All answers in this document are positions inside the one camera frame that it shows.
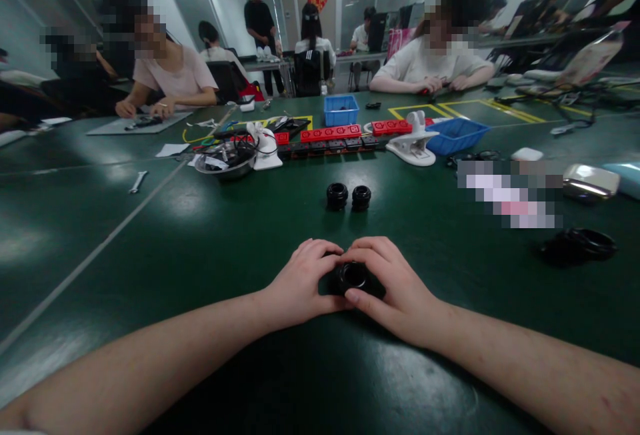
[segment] gray mat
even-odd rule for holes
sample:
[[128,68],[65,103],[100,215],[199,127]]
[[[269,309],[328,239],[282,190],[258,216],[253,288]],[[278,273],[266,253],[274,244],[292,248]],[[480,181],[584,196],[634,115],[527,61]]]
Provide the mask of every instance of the gray mat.
[[174,113],[174,115],[160,123],[159,125],[152,125],[144,128],[138,128],[131,131],[126,131],[125,128],[133,125],[132,119],[118,118],[111,123],[101,126],[100,128],[92,129],[87,132],[87,135],[149,135],[153,133],[160,133],[165,131],[170,126],[175,125],[179,121],[184,120],[191,115],[192,111],[183,111],[181,113]]

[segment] pink bag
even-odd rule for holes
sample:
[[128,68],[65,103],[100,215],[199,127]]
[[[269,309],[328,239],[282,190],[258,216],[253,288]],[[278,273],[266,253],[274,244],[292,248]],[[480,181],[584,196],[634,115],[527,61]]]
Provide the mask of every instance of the pink bag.
[[389,49],[387,59],[391,59],[398,51],[404,48],[413,39],[415,28],[389,30]]

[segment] metal bowl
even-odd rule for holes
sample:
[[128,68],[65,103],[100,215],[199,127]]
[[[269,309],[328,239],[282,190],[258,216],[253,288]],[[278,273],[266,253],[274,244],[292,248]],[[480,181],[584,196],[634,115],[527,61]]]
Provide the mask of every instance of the metal bowl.
[[235,166],[231,169],[217,170],[217,171],[206,169],[206,163],[205,163],[206,155],[214,155],[217,152],[222,151],[223,149],[226,149],[227,151],[233,151],[235,150],[235,146],[233,142],[228,141],[226,143],[222,143],[218,145],[213,151],[210,151],[209,153],[204,153],[203,156],[201,156],[198,159],[198,161],[195,162],[195,169],[200,173],[204,173],[205,175],[212,175],[213,177],[216,177],[220,181],[239,179],[247,175],[251,170],[253,170],[253,165],[255,164],[255,152],[253,156],[249,158],[247,161],[244,161],[243,163],[240,163],[238,166]]

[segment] wrench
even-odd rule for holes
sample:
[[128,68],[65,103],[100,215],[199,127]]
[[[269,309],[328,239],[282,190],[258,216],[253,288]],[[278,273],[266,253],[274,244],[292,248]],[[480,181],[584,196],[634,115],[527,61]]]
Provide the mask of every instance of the wrench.
[[135,185],[133,186],[133,188],[131,188],[129,190],[129,193],[131,195],[133,195],[134,193],[138,192],[138,189],[140,188],[140,183],[142,183],[142,179],[145,177],[145,175],[149,173],[148,171],[138,171],[138,179],[135,181]]

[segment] black t-shirt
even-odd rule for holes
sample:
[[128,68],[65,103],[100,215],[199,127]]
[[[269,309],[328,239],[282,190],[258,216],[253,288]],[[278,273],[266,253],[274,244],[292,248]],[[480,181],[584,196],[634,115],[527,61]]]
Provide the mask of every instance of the black t-shirt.
[[[249,0],[245,5],[245,24],[260,36],[266,36],[271,42],[271,28],[274,26],[271,11],[264,1],[258,3]],[[255,40],[256,46],[263,46]]]

